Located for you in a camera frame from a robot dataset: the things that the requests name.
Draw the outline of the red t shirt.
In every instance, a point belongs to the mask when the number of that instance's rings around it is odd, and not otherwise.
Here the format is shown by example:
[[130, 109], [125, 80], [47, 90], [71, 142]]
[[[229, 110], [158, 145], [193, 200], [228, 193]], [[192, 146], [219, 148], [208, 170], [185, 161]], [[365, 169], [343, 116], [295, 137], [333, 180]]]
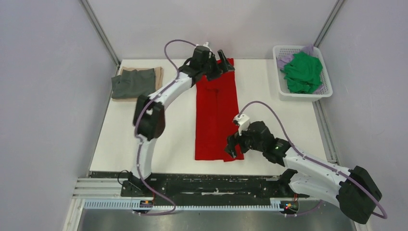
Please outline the red t shirt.
[[212, 81], [203, 76], [196, 84], [195, 160], [244, 159], [239, 146], [236, 158], [225, 152], [227, 137], [237, 131], [233, 118], [238, 113], [235, 72], [222, 74]]

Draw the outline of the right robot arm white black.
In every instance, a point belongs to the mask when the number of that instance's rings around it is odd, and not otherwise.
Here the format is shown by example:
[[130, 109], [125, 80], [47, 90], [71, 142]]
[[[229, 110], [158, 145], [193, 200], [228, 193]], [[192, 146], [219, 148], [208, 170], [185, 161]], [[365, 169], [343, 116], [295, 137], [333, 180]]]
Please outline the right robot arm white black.
[[307, 154], [274, 137], [263, 121], [233, 123], [238, 130], [228, 136], [225, 152], [236, 158], [238, 151], [258, 151], [269, 162], [285, 167], [278, 183], [281, 195], [304, 194], [329, 202], [359, 224], [367, 224], [374, 215], [382, 193], [366, 169], [349, 169]]

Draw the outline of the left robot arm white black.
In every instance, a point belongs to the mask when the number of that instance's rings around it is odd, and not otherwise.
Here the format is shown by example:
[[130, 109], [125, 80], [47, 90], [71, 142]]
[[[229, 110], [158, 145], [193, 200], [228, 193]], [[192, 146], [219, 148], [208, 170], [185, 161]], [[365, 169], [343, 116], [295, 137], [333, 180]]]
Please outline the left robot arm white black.
[[202, 77], [212, 81], [234, 70], [222, 50], [213, 53], [208, 46], [197, 45], [192, 57], [176, 67], [176, 74], [169, 83], [150, 95], [138, 97], [133, 118], [138, 147], [135, 164], [128, 174], [128, 180], [123, 183], [125, 186], [139, 196], [146, 196], [151, 191], [151, 183], [147, 179], [152, 174], [154, 147], [165, 130], [165, 112], [171, 103]]

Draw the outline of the folded beige t shirt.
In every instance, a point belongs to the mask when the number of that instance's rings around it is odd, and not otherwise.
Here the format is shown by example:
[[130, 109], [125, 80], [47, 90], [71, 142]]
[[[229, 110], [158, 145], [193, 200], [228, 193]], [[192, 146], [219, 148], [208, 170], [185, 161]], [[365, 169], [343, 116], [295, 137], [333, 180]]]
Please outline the folded beige t shirt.
[[[129, 68], [129, 67], [124, 67], [122, 68], [122, 70], [119, 72], [118, 75], [122, 74], [123, 70], [146, 70], [146, 69], [154, 69], [155, 75], [156, 75], [156, 79], [155, 79], [155, 87], [156, 87], [156, 91], [159, 90], [162, 85], [163, 85], [163, 75], [164, 75], [164, 70], [162, 67], [155, 67], [155, 68]], [[124, 101], [124, 102], [131, 102], [131, 101], [136, 101], [137, 98], [133, 98], [133, 99], [113, 99], [113, 101]]]

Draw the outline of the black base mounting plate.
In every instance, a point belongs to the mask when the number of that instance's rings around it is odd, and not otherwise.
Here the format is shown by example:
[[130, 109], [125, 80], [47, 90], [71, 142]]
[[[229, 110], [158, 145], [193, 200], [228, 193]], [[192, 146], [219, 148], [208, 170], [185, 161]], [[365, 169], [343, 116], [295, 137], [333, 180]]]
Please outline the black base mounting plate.
[[[128, 180], [127, 171], [93, 171], [91, 178]], [[271, 198], [292, 199], [287, 174], [278, 176], [153, 173], [146, 180], [155, 189], [136, 192], [122, 183], [122, 197], [140, 197], [159, 205], [266, 205]]]

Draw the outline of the folded grey t shirt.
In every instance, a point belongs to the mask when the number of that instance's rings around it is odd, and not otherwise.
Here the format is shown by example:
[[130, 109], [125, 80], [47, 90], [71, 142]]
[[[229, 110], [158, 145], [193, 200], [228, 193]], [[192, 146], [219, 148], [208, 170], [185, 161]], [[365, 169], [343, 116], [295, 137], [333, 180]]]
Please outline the folded grey t shirt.
[[113, 99], [133, 99], [156, 91], [154, 69], [123, 70], [111, 78]]

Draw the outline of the white plastic basket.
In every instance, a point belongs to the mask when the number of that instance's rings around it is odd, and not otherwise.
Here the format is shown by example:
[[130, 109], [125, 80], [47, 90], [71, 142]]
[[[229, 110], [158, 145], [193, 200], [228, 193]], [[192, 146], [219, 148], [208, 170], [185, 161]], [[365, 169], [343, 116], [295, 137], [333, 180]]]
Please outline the white plastic basket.
[[[300, 51], [311, 51], [311, 56], [316, 57], [322, 64], [322, 71], [320, 73], [320, 80], [322, 84], [312, 94], [290, 93], [287, 87], [287, 81], [284, 79], [284, 73], [278, 68], [278, 60], [288, 58], [290, 55]], [[322, 98], [332, 96], [333, 90], [330, 78], [323, 60], [322, 53], [319, 48], [314, 46], [301, 45], [276, 45], [272, 49], [274, 66], [276, 67], [277, 83], [275, 88], [278, 91], [279, 99], [282, 101], [298, 101], [298, 102], [315, 102]]]

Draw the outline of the right aluminium table rail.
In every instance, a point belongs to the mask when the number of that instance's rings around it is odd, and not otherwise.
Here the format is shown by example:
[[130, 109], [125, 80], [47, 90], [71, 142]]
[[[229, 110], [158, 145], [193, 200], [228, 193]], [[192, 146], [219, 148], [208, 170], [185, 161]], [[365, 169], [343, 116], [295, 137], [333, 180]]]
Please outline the right aluminium table rail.
[[338, 164], [338, 158], [336, 153], [336, 148], [334, 146], [334, 142], [329, 131], [329, 126], [325, 114], [323, 112], [323, 108], [320, 101], [315, 101], [312, 103], [313, 108], [315, 111], [320, 135], [323, 142], [323, 147], [325, 150], [325, 155], [330, 163]]

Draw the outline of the right aluminium frame post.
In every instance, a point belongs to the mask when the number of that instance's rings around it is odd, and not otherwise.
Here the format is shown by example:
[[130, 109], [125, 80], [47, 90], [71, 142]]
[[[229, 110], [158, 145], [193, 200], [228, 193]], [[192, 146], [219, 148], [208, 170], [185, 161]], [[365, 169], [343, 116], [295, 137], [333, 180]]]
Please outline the right aluminium frame post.
[[323, 40], [325, 39], [326, 35], [328, 34], [333, 22], [335, 21], [337, 15], [339, 14], [340, 10], [342, 9], [343, 5], [345, 4], [346, 0], [337, 0], [329, 13], [323, 27], [321, 28], [315, 42], [314, 46], [319, 47]]

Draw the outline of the aluminium frame post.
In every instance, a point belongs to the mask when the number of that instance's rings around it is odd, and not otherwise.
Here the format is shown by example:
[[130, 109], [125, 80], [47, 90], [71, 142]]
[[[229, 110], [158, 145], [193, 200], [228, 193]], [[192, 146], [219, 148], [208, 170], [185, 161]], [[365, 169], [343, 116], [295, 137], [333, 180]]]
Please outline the aluminium frame post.
[[326, 35], [328, 34], [333, 22], [335, 21], [337, 15], [339, 14], [340, 10], [342, 9], [343, 5], [345, 4], [346, 0], [337, 0], [329, 13], [323, 27], [321, 28], [315, 42], [314, 46], [319, 47], [323, 40], [325, 39]]
[[90, 2], [88, 0], [79, 0], [79, 3], [82, 5], [89, 21], [91, 22], [92, 26], [94, 27], [98, 37], [100, 38], [101, 42], [103, 43], [104, 47], [106, 48], [111, 60], [115, 64], [117, 68], [121, 65], [121, 60], [119, 59], [118, 55], [116, 54], [111, 42], [109, 41], [101, 23], [98, 20], [96, 13], [94, 12]]

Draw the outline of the left aluminium frame post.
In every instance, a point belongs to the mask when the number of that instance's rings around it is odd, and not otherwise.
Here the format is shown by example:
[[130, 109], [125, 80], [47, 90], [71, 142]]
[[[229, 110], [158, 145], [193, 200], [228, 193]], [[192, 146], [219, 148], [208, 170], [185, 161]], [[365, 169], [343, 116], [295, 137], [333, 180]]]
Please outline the left aluminium frame post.
[[89, 21], [91, 22], [92, 26], [94, 27], [98, 37], [100, 38], [101, 42], [103, 43], [104, 47], [106, 48], [111, 60], [115, 64], [117, 68], [121, 65], [121, 60], [119, 59], [118, 55], [116, 54], [111, 42], [109, 41], [101, 23], [98, 20], [96, 13], [94, 12], [90, 2], [88, 0], [79, 0], [79, 3], [82, 5]]

